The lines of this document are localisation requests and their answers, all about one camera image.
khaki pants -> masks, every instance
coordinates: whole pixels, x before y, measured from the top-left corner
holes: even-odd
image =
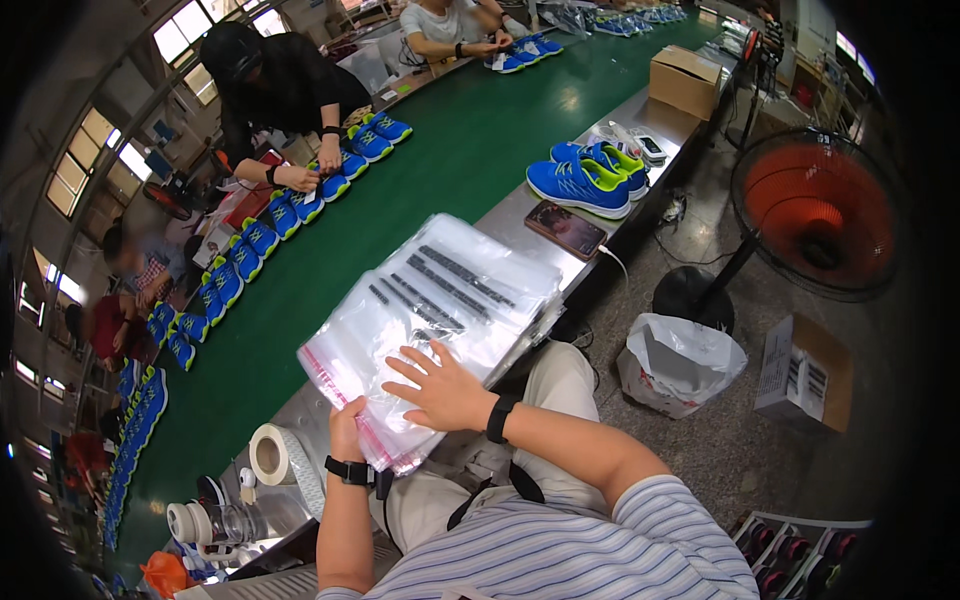
[[[561,342],[551,342],[530,372],[523,403],[599,421],[593,401],[593,370],[580,350]],[[524,450],[514,451],[514,462],[540,485],[548,501],[551,495],[563,496],[562,502],[607,512],[603,496],[593,486],[563,469]],[[516,495],[513,486],[488,488],[480,492],[470,510],[494,504]],[[458,484],[435,473],[417,470],[397,479],[387,499],[387,516],[396,545],[406,554],[446,531],[446,522],[470,494]],[[370,510],[380,529],[382,503],[370,495]]]

tape roll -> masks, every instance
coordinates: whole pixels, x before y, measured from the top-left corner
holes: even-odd
[[[320,520],[326,502],[324,485],[292,431],[272,423],[257,427],[250,440],[250,464],[264,485],[300,486],[307,509]]]

white plastic bag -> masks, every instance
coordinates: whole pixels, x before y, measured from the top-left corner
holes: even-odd
[[[616,362],[627,394],[679,419],[726,390],[747,366],[747,355],[722,331],[643,313]]]

cardboard box lid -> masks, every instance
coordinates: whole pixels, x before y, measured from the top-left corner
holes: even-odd
[[[723,70],[720,64],[710,59],[690,52],[680,46],[667,46],[653,57],[653,62],[678,69],[687,75],[703,80],[709,84],[716,84]]]

striped shirt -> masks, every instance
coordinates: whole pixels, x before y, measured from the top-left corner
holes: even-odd
[[[620,496],[612,518],[547,496],[519,496],[467,513],[421,544],[363,598],[440,598],[452,588],[507,598],[758,598],[730,537],[673,475]],[[317,600],[357,600],[346,588]]]

